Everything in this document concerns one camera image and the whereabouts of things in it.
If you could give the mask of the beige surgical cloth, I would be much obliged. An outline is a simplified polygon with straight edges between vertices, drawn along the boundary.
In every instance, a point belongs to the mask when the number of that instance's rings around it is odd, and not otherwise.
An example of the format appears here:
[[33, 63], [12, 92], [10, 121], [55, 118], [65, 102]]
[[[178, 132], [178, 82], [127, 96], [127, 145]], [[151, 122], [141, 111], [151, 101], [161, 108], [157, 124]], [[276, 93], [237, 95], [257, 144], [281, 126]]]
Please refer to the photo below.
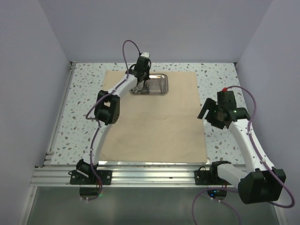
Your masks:
[[132, 95], [120, 101], [120, 116], [110, 128], [102, 161], [205, 163], [200, 97], [194, 72], [168, 72], [168, 93]]

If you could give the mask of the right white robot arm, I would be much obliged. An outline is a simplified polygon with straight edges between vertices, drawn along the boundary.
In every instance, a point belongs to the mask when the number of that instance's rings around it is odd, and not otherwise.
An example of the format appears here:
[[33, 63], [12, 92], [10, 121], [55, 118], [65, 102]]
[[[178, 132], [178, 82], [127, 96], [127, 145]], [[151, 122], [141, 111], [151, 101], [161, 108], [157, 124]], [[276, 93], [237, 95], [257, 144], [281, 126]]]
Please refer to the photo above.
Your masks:
[[220, 91], [217, 100], [207, 98], [198, 119], [205, 119], [216, 128], [229, 130], [247, 170], [243, 172], [229, 161], [216, 161], [209, 170], [198, 170], [195, 175], [207, 180], [209, 185], [233, 185], [245, 204], [278, 200], [286, 179], [285, 172], [277, 169], [266, 156], [249, 124], [250, 115], [246, 108], [237, 107], [234, 92]]

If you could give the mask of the steel surgical scissors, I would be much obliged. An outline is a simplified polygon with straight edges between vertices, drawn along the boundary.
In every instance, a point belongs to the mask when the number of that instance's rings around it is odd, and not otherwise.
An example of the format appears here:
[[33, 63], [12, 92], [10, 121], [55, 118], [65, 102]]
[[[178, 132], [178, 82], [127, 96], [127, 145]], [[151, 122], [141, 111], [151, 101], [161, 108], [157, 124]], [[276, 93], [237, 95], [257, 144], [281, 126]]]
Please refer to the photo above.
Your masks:
[[149, 93], [149, 87], [148, 87], [148, 81], [144, 81], [142, 88], [141, 88], [142, 94], [148, 94]]

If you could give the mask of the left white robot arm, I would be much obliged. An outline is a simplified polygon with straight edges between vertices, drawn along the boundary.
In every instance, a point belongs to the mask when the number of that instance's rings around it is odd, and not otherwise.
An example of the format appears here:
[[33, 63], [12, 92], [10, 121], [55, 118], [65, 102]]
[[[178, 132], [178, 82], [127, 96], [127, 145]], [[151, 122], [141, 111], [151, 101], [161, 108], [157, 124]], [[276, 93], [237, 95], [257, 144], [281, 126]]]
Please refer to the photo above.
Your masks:
[[90, 151], [76, 165], [76, 171], [85, 183], [92, 184], [100, 180], [96, 172], [98, 157], [108, 131], [120, 116], [120, 100], [131, 89], [149, 79], [150, 67], [150, 54], [141, 53], [137, 62], [127, 69], [118, 83], [107, 91], [99, 91], [97, 102], [86, 115], [86, 119], [97, 122], [94, 136], [90, 141]]

